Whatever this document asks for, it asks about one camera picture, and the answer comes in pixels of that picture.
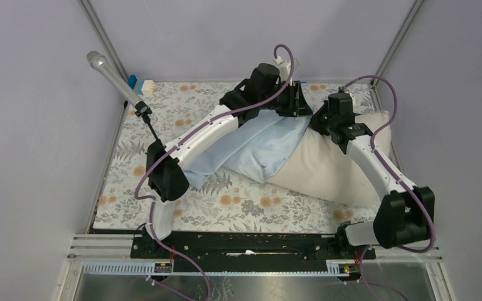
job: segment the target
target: floral pattern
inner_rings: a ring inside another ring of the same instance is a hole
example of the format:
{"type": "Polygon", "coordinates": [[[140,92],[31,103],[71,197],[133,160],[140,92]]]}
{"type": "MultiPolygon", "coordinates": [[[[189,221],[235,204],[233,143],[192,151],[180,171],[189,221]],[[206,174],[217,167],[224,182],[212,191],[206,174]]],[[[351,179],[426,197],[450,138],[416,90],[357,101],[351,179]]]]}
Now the floral pattern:
{"type": "MultiPolygon", "coordinates": [[[[218,103],[236,83],[157,83],[154,97],[143,98],[153,110],[151,120],[160,139],[169,141],[186,132],[218,103]]],[[[320,107],[336,84],[303,84],[309,103],[320,107]]],[[[374,111],[366,84],[350,87],[355,112],[374,111]]],[[[103,193],[97,203],[95,229],[133,230],[145,222],[150,200],[134,199],[134,188],[145,173],[145,151],[154,138],[130,108],[122,125],[103,193]]],[[[145,184],[140,194],[151,194],[145,184]]],[[[346,221],[373,219],[379,202],[367,208],[305,196],[283,187],[259,184],[220,168],[202,189],[191,188],[176,201],[174,230],[248,231],[274,233],[334,233],[346,221]]]]}

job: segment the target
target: glass panel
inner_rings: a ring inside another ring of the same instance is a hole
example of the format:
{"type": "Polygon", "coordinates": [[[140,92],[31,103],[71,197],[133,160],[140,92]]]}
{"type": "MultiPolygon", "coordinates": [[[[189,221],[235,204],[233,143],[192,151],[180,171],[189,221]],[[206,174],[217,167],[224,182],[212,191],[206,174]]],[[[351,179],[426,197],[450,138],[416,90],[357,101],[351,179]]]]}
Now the glass panel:
{"type": "MultiPolygon", "coordinates": [[[[396,287],[409,300],[435,300],[429,277],[420,263],[365,263],[367,280],[396,287]]],[[[212,300],[376,300],[364,284],[343,285],[335,277],[210,277],[212,300]]],[[[206,286],[202,277],[170,276],[163,283],[188,296],[203,300],[206,286]]],[[[372,288],[382,300],[402,297],[381,287],[372,288]]],[[[76,301],[184,300],[168,290],[152,286],[144,277],[127,275],[82,275],[76,301]]]]}

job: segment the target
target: black joint actuator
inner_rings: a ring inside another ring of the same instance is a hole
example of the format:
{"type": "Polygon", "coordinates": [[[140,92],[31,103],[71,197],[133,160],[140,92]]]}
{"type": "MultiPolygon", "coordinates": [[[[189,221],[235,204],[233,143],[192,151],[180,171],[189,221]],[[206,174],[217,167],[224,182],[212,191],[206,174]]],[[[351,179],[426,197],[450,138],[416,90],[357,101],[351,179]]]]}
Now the black joint actuator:
{"type": "Polygon", "coordinates": [[[143,100],[138,102],[135,108],[136,108],[136,116],[138,117],[141,117],[141,115],[150,115],[153,113],[151,108],[149,108],[149,106],[143,100]]]}
{"type": "MultiPolygon", "coordinates": [[[[433,220],[435,205],[433,191],[429,187],[414,187],[413,191],[433,220]]],[[[431,229],[426,217],[407,192],[392,191],[383,198],[374,218],[373,229],[380,246],[384,248],[428,240],[431,237],[431,229]]]]}
{"type": "MultiPolygon", "coordinates": [[[[230,110],[244,108],[257,104],[272,95],[280,77],[280,70],[270,64],[261,63],[252,71],[250,78],[241,81],[232,91],[227,92],[219,104],[226,105],[230,110]]],[[[253,108],[234,114],[239,126],[252,118],[256,118],[263,107],[253,108]]]]}
{"type": "Polygon", "coordinates": [[[331,141],[346,154],[350,140],[363,135],[372,135],[365,124],[356,124],[352,97],[348,93],[333,93],[323,106],[313,115],[309,126],[321,135],[331,137],[331,141]]]}
{"type": "MultiPolygon", "coordinates": [[[[160,140],[154,141],[147,149],[147,170],[165,154],[160,140]]],[[[163,202],[179,199],[189,189],[189,182],[178,165],[178,159],[168,156],[149,175],[149,187],[155,190],[163,202]]]]}

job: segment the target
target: fabric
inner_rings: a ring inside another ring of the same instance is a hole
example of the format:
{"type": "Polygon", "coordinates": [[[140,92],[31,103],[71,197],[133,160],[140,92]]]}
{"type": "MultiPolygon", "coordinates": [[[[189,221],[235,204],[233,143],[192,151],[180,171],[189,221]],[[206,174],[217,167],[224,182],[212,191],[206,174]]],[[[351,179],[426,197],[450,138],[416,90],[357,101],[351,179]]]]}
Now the fabric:
{"type": "MultiPolygon", "coordinates": [[[[388,119],[388,112],[382,111],[357,116],[356,122],[374,131],[388,119]]],[[[376,143],[389,154],[389,127],[376,136],[376,143]]],[[[309,128],[289,160],[267,182],[350,206],[370,206],[378,200],[374,187],[350,157],[329,136],[309,128]]]]}
{"type": "Polygon", "coordinates": [[[202,152],[184,173],[198,189],[221,166],[263,183],[274,176],[294,152],[310,118],[286,118],[275,111],[261,110],[256,118],[202,152]]]}

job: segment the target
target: black metal base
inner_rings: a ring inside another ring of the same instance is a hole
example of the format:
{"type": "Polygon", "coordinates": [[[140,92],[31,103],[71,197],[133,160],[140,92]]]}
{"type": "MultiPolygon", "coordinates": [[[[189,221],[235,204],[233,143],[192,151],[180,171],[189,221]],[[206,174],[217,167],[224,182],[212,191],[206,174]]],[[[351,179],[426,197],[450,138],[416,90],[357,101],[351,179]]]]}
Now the black metal base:
{"type": "MultiPolygon", "coordinates": [[[[169,258],[144,230],[134,238],[131,258],[169,258]]],[[[364,247],[341,251],[333,236],[317,234],[216,233],[174,231],[162,241],[194,259],[206,272],[327,272],[326,260],[356,258],[364,247]],[[244,255],[250,250],[257,255],[244,255]],[[239,256],[227,253],[243,253],[239,256]]],[[[374,250],[365,259],[374,259],[374,250]]],[[[179,256],[176,272],[197,272],[179,256]]]]}

